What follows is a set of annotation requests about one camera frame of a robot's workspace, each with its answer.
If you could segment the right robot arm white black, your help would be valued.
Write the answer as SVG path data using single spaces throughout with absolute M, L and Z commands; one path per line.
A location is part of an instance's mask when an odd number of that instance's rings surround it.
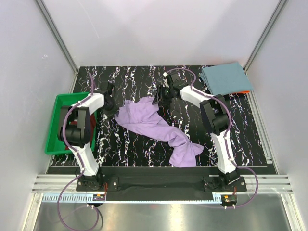
M 231 114 L 224 96 L 207 94 L 188 85 L 178 74 L 164 72 L 164 83 L 157 88 L 153 104 L 166 104 L 178 98 L 200 109 L 205 130 L 210 134 L 218 157 L 218 184 L 222 190 L 231 190 L 240 178 L 231 147 Z

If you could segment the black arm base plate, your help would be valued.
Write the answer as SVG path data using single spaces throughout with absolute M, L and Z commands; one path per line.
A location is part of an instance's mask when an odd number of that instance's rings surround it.
M 206 193 L 246 192 L 243 177 L 230 184 L 219 182 L 217 167 L 101 167 L 107 193 L 201 198 Z

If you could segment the purple t shirt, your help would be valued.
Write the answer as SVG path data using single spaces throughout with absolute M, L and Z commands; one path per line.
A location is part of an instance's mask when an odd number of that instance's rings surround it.
M 169 163 L 175 167 L 195 167 L 196 156 L 204 147 L 193 143 L 177 127 L 170 126 L 159 114 L 157 104 L 152 104 L 153 97 L 143 97 L 138 102 L 126 100 L 119 108 L 116 122 L 139 135 L 167 142 L 173 148 Z

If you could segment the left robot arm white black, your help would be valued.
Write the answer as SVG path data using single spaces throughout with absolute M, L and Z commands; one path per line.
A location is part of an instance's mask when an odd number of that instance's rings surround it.
M 98 109 L 107 116 L 118 114 L 113 94 L 115 87 L 106 82 L 102 90 L 95 90 L 73 105 L 64 105 L 60 109 L 58 123 L 58 140 L 62 141 L 74 154 L 81 174 L 87 179 L 87 185 L 97 191 L 103 187 L 104 179 L 98 175 L 99 165 L 96 162 L 90 144 L 92 128 L 90 116 Z

